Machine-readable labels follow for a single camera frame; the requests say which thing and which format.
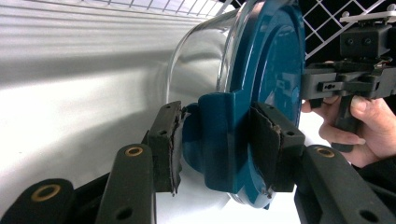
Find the bolt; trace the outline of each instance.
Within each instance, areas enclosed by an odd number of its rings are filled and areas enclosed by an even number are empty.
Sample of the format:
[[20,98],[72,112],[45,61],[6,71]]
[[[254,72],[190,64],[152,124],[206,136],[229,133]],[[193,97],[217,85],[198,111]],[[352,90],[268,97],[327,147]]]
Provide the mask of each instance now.
[[143,152],[143,148],[141,147],[130,147],[125,150],[124,154],[127,157],[135,157],[142,154],[142,152]]
[[349,38],[349,39],[346,40],[346,44],[347,44],[348,46],[353,45],[353,43],[354,43],[354,41],[353,41],[352,38]]
[[364,38],[363,39],[363,45],[371,45],[372,44],[372,40],[370,38]]
[[396,4],[390,4],[387,7],[387,11],[396,11]]
[[349,12],[348,11],[345,11],[345,12],[343,12],[343,15],[341,16],[341,17],[348,17],[349,16]]
[[31,199],[35,203],[41,203],[57,195],[59,191],[61,191],[60,185],[57,184],[44,185],[38,188],[32,194]]
[[332,158],[334,153],[327,148],[317,147],[317,153],[322,157]]

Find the black metal bracket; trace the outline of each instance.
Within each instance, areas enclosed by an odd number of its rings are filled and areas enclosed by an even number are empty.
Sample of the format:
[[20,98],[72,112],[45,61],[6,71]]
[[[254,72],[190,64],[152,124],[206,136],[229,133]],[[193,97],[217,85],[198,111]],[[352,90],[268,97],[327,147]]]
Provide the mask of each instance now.
[[396,93],[396,68],[384,67],[371,70],[342,72],[347,66],[367,66],[367,63],[341,62],[312,64],[305,69],[302,78],[301,97],[305,100],[332,97],[334,95],[360,95],[370,99]]
[[1,223],[156,223],[155,192],[174,193],[180,183],[180,152],[173,139],[180,105],[164,105],[142,144],[118,151],[109,174],[78,189],[64,179],[34,184]]
[[375,58],[387,53],[388,24],[360,22],[359,27],[349,29],[340,35],[340,54],[342,57]]
[[396,223],[396,217],[347,160],[330,147],[304,145],[304,135],[276,108],[250,109],[249,143],[267,188],[292,191],[302,223]]

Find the black handle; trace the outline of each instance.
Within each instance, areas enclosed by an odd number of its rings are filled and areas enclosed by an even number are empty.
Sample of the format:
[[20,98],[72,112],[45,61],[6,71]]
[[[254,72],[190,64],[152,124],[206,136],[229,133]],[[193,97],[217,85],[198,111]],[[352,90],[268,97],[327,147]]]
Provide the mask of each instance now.
[[[354,118],[350,113],[350,103],[352,102],[352,98],[353,95],[342,97],[337,120],[335,121],[334,126],[346,132],[356,133],[360,121]],[[350,152],[353,149],[353,145],[332,143],[332,148],[341,152]]]

